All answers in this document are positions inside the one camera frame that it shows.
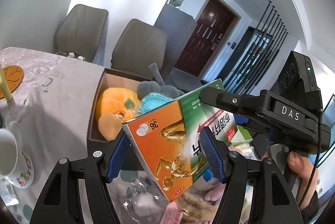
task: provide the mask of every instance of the black vertical bar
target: black vertical bar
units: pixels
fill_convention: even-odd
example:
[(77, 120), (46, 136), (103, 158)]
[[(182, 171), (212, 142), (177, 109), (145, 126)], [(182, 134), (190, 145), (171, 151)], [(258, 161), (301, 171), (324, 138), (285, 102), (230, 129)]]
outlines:
[[(264, 26), (267, 24), (267, 22), (268, 22), (268, 20), (269, 20), (271, 14), (272, 14), (274, 8), (275, 8), (275, 7), (272, 6), (272, 9), (271, 9), (271, 11), (270, 11), (270, 13), (269, 13), (269, 16), (267, 17), (267, 19), (266, 19), (266, 21), (265, 21), (265, 23), (264, 23)], [(253, 55), (253, 57), (250, 59), (250, 64), (247, 65), (247, 68), (246, 68), (244, 71), (247, 71), (247, 70), (249, 70), (249, 69), (252, 67), (252, 63), (253, 63), (253, 62), (255, 61), (255, 59), (257, 58), (257, 55), (258, 55), (260, 49), (261, 49), (261, 48), (263, 47), (263, 45), (264, 45), (264, 40), (263, 40), (263, 39), (264, 39), (264, 37), (265, 37), (265, 34), (267, 33), (267, 30), (268, 30), (269, 26), (270, 26), (270, 24), (268, 24), (267, 28), (266, 28), (264, 31), (263, 31), (263, 29), (261, 30), (261, 34), (262, 34), (262, 33), (263, 33), (263, 34), (262, 34), (262, 36), (261, 36), (260, 38), (259, 38), (259, 36), (258, 36), (258, 38), (257, 38), (258, 41), (257, 41), (257, 42), (255, 41), (255, 46), (254, 46), (255, 51), (253, 51), (253, 53), (251, 53), (251, 54)], [(244, 75), (241, 75), (241, 76), (240, 76), (240, 78), (237, 80), (237, 82), (238, 82), (238, 84), (236, 84), (237, 88), (241, 85), (242, 81), (243, 81), (246, 77), (247, 77), (247, 74), (244, 74)]]
[(279, 33), (280, 33), (280, 30), (281, 30), (282, 27), (283, 27), (283, 22), (282, 22), (281, 19), (279, 19), (279, 23), (281, 24), (281, 26), (280, 26), (280, 28), (278, 29), (278, 31), (277, 31), (276, 35), (274, 36), (274, 38), (272, 39), (272, 41), (273, 41), (273, 42), (272, 42), (272, 46), (276, 44), (278, 35), (279, 35)]
[(249, 82), (249, 84), (246, 87), (246, 92), (248, 92), (248, 90), (252, 86), (253, 82), (255, 82), (257, 80), (258, 75), (262, 72), (261, 69), (262, 69), (263, 65), (266, 63), (266, 61), (268, 60), (268, 57), (271, 56), (271, 53), (273, 53), (274, 49), (276, 48), (276, 45), (277, 45), (277, 42), (278, 42), (278, 38), (280, 38), (280, 36), (282, 35), (284, 29), (285, 29), (285, 26), (282, 23), (281, 27), (278, 29), (278, 32), (276, 33), (276, 35), (274, 36), (274, 38), (271, 40), (272, 43), (269, 46), (269, 48), (267, 49), (266, 54), (263, 56), (262, 61), (259, 63), (258, 67), (255, 69), (255, 72), (254, 72), (254, 75), (252, 77), (252, 80)]
[[(262, 32), (263, 32), (263, 30), (264, 30), (264, 27), (266, 26), (266, 24), (267, 24), (267, 22), (268, 22), (268, 20), (269, 20), (269, 18), (270, 18), (270, 16), (271, 16), (271, 13), (272, 13), (273, 9), (274, 9), (274, 6), (272, 7), (271, 12), (269, 13), (269, 15), (268, 15), (268, 17), (267, 17), (265, 23), (263, 24), (263, 27), (262, 27), (261, 32), (260, 32), (260, 35), (262, 34)], [(252, 43), (252, 45), (250, 46), (250, 49), (253, 49), (254, 47), (256, 47), (257, 44), (258, 44), (258, 42), (259, 42), (259, 36), (257, 36), (257, 39), (255, 39), (255, 41)], [(240, 63), (240, 66), (239, 66), (239, 69), (237, 70), (237, 72), (239, 72), (239, 70), (240, 70), (241, 68), (245, 67), (245, 64), (248, 62), (248, 59), (249, 59), (249, 57), (251, 56), (251, 54), (252, 54), (252, 52), (249, 52), (248, 57), (247, 57), (243, 62)], [(235, 81), (237, 78), (238, 78), (237, 81), (239, 81), (239, 79), (241, 78), (241, 76), (239, 76), (238, 74), (235, 74), (235, 76), (234, 76), (232, 82), (230, 83), (230, 85), (226, 87), (226, 90), (227, 90), (227, 91), (228, 91), (228, 89), (230, 88), (230, 86), (234, 83), (234, 81)]]
[[(271, 19), (271, 21), (270, 21), (270, 23), (269, 23), (268, 28), (269, 28), (270, 25), (272, 24), (272, 21), (273, 21), (274, 17), (276, 16), (276, 14), (277, 14), (277, 10), (275, 10), (275, 13), (274, 13), (274, 15), (272, 16), (272, 19)], [(264, 40), (264, 43), (266, 43), (266, 40), (269, 38), (269, 36), (270, 36), (270, 34), (271, 34), (271, 32), (272, 32), (272, 30), (273, 30), (273, 28), (274, 28), (274, 26), (275, 26), (275, 24), (276, 24), (278, 18), (279, 18), (279, 16), (277, 16), (277, 19), (275, 20), (274, 24), (272, 25), (272, 27), (271, 27), (269, 33), (266, 35), (266, 38), (265, 38), (265, 40)], [(244, 83), (241, 85), (241, 87), (238, 89), (237, 93), (239, 93), (239, 91), (240, 91), (243, 87), (245, 87), (245, 86), (247, 85), (247, 83), (249, 82), (249, 79), (253, 76), (253, 72), (255, 71), (257, 65), (259, 64), (259, 62), (262, 60), (262, 57), (264, 56), (264, 54), (265, 54), (267, 48), (269, 47), (269, 44), (270, 44), (270, 42), (269, 42), (269, 43), (267, 44), (267, 46), (264, 48), (264, 51), (262, 52), (261, 56), (257, 59), (255, 65), (251, 68), (251, 70), (250, 70), (250, 72), (249, 72), (249, 74), (248, 74), (248, 77), (246, 78), (246, 80), (244, 81)]]
[[(286, 40), (286, 37), (287, 37), (288, 33), (286, 32), (286, 35), (283, 39), (283, 41), (281, 42), (281, 45), (280, 47), (283, 45), (284, 41)], [(274, 56), (271, 58), (270, 62), (268, 63), (266, 69), (263, 71), (261, 77), (257, 80), (255, 86), (259, 83), (259, 81), (263, 78), (263, 76), (265, 75), (265, 73), (267, 72), (267, 70), (270, 68), (271, 64), (273, 63), (273, 61), (275, 60), (275, 58), (277, 57), (278, 53), (279, 53), (279, 50), (280, 50), (280, 47), (277, 49), (276, 53), (274, 54)]]
[(283, 35), (281, 36), (281, 38), (280, 38), (280, 40), (279, 40), (279, 43), (278, 43), (279, 47), (278, 47), (278, 48), (280, 48), (280, 47), (283, 45), (284, 40), (285, 40), (285, 39), (283, 39), (283, 38), (284, 38), (285, 34), (286, 34), (286, 36), (287, 36), (287, 29), (286, 29), (286, 28), (285, 28), (285, 31), (284, 31)]
[[(271, 3), (272, 3), (272, 2), (269, 1), (269, 4), (268, 4), (268, 6), (266, 7), (266, 9), (265, 9), (265, 11), (264, 11), (264, 13), (263, 13), (263, 16), (261, 17), (261, 20), (259, 21), (259, 23), (258, 23), (256, 29), (254, 30), (252, 36), (250, 37), (249, 41), (248, 41), (247, 44), (246, 44), (247, 46), (249, 45), (249, 43), (251, 42), (252, 38), (253, 38), (254, 35), (256, 34), (256, 31), (257, 31), (259, 25), (261, 24), (262, 20), (264, 19), (264, 16), (265, 16), (266, 12), (268, 11), (268, 9), (269, 9)], [(238, 69), (236, 69), (236, 72), (239, 71), (239, 69), (240, 69), (240, 67), (241, 67), (240, 64), (238, 65)], [(228, 79), (226, 85), (228, 85), (228, 84), (232, 81), (232, 78), (233, 78), (233, 77), (234, 77), (234, 74), (232, 74), (231, 77)]]

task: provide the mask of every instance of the black cable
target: black cable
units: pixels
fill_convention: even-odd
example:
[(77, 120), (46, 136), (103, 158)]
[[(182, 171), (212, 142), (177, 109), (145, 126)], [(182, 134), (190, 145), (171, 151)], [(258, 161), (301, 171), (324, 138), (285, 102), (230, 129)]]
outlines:
[(313, 170), (312, 170), (312, 173), (311, 173), (311, 176), (309, 177), (309, 181), (308, 181), (308, 184), (307, 184), (307, 187), (306, 187), (306, 190), (299, 202), (299, 208), (301, 207), (302, 203), (304, 202), (305, 200), (305, 197), (308, 193), (308, 190), (312, 184), (312, 181), (313, 181), (313, 178), (314, 178), (314, 174), (315, 174), (315, 171), (316, 171), (316, 167), (318, 166), (318, 163), (319, 163), (319, 157), (320, 157), (320, 152), (321, 152), (321, 126), (322, 126), (322, 115), (323, 115), (323, 111), (321, 111), (318, 115), (318, 118), (319, 118), (319, 121), (318, 121), (318, 151), (317, 151), (317, 154), (316, 154), (316, 158), (315, 158), (315, 162), (314, 162), (314, 167), (313, 167)]

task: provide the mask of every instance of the yellow straw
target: yellow straw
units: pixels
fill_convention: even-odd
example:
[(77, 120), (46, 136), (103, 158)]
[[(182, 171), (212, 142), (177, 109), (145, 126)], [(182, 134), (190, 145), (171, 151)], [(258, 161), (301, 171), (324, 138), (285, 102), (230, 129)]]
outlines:
[(8, 84), (7, 84), (7, 81), (5, 79), (5, 75), (3, 74), (1, 64), (0, 64), (0, 90), (4, 94), (5, 99), (7, 100), (7, 102), (12, 101), (13, 96), (12, 96), (12, 93), (10, 92), (10, 90), (8, 88)]

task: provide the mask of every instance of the doorway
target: doorway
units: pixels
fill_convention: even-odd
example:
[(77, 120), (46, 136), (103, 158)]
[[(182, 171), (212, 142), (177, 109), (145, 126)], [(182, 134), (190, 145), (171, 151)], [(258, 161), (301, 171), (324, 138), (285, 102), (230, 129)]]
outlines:
[(219, 0), (209, 0), (175, 67), (198, 77), (235, 17)]

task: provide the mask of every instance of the screw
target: screw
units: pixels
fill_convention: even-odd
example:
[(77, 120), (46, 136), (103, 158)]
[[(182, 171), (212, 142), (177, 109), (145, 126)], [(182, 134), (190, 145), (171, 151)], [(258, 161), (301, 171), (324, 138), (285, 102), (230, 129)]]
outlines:
[(231, 157), (233, 157), (233, 158), (237, 158), (237, 157), (238, 157), (238, 152), (235, 151), (235, 150), (233, 150), (233, 151), (230, 151), (230, 152), (229, 152), (229, 155), (230, 155)]
[(93, 157), (99, 158), (103, 153), (100, 150), (93, 152)]
[(67, 158), (61, 158), (60, 160), (59, 160), (59, 163), (60, 164), (65, 164), (67, 162)]
[(270, 158), (270, 157), (266, 157), (266, 158), (265, 158), (265, 162), (266, 162), (267, 164), (273, 164), (273, 159)]

